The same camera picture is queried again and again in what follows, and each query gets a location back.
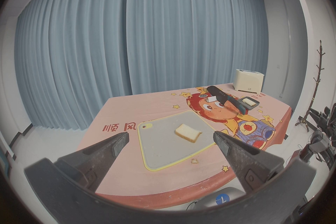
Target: cutting board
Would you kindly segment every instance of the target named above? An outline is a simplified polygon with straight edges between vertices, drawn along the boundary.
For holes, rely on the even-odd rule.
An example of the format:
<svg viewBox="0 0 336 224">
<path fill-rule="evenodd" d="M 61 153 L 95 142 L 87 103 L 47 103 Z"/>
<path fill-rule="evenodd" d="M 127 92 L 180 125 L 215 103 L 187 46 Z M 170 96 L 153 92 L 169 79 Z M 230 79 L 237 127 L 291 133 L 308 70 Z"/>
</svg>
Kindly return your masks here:
<svg viewBox="0 0 336 224">
<path fill-rule="evenodd" d="M 176 128 L 182 123 L 202 132 L 195 143 L 175 134 Z M 194 111 L 139 124 L 138 135 L 145 167 L 149 171 L 159 171 L 191 158 L 215 144 L 214 131 Z"/>
</svg>

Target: coat rack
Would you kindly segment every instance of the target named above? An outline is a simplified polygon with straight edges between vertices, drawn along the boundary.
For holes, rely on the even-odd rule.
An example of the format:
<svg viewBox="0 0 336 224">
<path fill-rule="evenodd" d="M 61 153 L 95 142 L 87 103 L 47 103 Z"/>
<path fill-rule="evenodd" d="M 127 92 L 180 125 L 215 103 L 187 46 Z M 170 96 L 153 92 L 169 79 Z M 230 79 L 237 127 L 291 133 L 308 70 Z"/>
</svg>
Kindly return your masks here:
<svg viewBox="0 0 336 224">
<path fill-rule="evenodd" d="M 318 68 L 318 75 L 317 75 L 317 79 L 314 78 L 314 80 L 316 82 L 316 86 L 315 86 L 315 91 L 314 91 L 314 94 L 313 94 L 313 98 L 311 99 L 311 102 L 310 102 L 309 108 L 308 108 L 308 110 L 306 112 L 306 115 L 295 124 L 295 126 L 298 126 L 300 123 L 305 124 L 306 128 L 307 128 L 307 132 L 309 132 L 308 123 L 307 123 L 307 117 L 309 115 L 310 109 L 312 108 L 312 105 L 313 105 L 313 102 L 314 102 L 314 99 L 315 99 L 315 95 L 316 95 L 316 92 L 317 92 L 317 87 L 319 86 L 319 83 L 321 81 L 321 79 L 320 79 L 321 70 L 324 69 L 324 68 L 321 68 L 321 65 L 322 65 L 322 56 L 325 54 L 325 53 L 322 53 L 322 41 L 321 40 L 320 40 L 320 51 L 317 50 L 317 52 L 320 55 L 320 64 L 319 64 L 319 66 L 316 65 L 317 68 Z"/>
</svg>

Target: white floor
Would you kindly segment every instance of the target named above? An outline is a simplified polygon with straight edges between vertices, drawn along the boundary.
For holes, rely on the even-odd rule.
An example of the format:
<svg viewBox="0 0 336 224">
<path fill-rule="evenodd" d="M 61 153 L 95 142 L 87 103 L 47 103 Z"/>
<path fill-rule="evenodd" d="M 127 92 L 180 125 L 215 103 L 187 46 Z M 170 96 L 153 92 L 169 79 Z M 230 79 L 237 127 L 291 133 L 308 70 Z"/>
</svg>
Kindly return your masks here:
<svg viewBox="0 0 336 224">
<path fill-rule="evenodd" d="M 312 133 L 312 131 L 307 133 L 305 127 L 299 125 L 294 128 L 287 140 L 281 145 L 273 145 L 269 147 L 267 152 L 281 156 L 285 162 L 288 163 L 288 159 L 292 156 L 293 152 L 300 147 L 304 147 L 309 141 L 309 136 Z M 37 199 L 28 184 L 23 169 L 42 158 L 48 158 L 54 162 L 58 157 L 74 152 L 84 134 L 85 131 L 65 131 L 60 129 L 33 127 L 25 137 L 19 137 L 12 147 L 12 150 L 17 157 L 15 161 L 9 157 L 9 162 L 12 167 L 10 182 L 22 201 L 42 223 L 55 224 L 57 222 Z M 318 162 L 314 156 L 310 160 L 310 165 L 317 170 L 317 174 L 306 194 L 308 200 L 321 189 L 329 174 L 326 164 Z M 237 179 L 232 180 L 222 188 L 228 186 L 243 190 Z M 186 203 L 162 210 L 186 210 L 189 204 L 190 203 Z"/>
</svg>

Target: white toaster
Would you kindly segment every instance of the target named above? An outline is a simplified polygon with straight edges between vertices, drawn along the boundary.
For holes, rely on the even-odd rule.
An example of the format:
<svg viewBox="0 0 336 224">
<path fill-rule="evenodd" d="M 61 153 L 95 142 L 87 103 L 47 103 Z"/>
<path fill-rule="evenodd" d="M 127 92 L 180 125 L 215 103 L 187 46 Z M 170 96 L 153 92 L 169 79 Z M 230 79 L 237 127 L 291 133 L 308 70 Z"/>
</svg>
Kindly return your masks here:
<svg viewBox="0 0 336 224">
<path fill-rule="evenodd" d="M 233 87 L 236 91 L 260 93 L 263 86 L 264 74 L 248 70 L 236 70 Z"/>
</svg>

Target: teal knife handle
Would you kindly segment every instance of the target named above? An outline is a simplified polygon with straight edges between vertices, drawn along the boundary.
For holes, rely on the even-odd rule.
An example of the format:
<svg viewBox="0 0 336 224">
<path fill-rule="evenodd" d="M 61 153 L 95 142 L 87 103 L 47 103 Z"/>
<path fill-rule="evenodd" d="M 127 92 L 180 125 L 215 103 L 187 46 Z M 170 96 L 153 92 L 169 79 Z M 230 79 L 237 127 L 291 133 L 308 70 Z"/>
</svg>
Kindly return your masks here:
<svg viewBox="0 0 336 224">
<path fill-rule="evenodd" d="M 246 108 L 232 96 L 228 95 L 227 100 L 230 101 L 236 108 L 238 108 L 240 113 L 242 113 L 242 115 L 246 114 Z"/>
</svg>

